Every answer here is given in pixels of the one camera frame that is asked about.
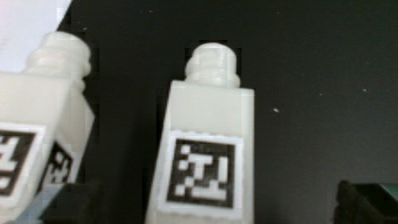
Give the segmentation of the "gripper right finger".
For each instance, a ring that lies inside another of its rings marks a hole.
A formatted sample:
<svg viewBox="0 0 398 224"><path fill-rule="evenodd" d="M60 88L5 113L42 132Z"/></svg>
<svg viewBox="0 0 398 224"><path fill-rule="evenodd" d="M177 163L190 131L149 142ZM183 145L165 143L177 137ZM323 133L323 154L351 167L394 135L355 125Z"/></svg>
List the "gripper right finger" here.
<svg viewBox="0 0 398 224"><path fill-rule="evenodd" d="M341 181L335 224L398 224L398 183Z"/></svg>

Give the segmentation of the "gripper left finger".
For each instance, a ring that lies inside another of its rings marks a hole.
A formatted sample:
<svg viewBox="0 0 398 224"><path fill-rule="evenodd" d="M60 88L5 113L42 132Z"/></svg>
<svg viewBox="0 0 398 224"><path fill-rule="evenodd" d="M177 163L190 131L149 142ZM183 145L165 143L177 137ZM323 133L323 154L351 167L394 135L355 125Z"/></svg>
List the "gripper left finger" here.
<svg viewBox="0 0 398 224"><path fill-rule="evenodd" d="M23 211L23 224L99 224L101 191L95 184L49 184Z"/></svg>

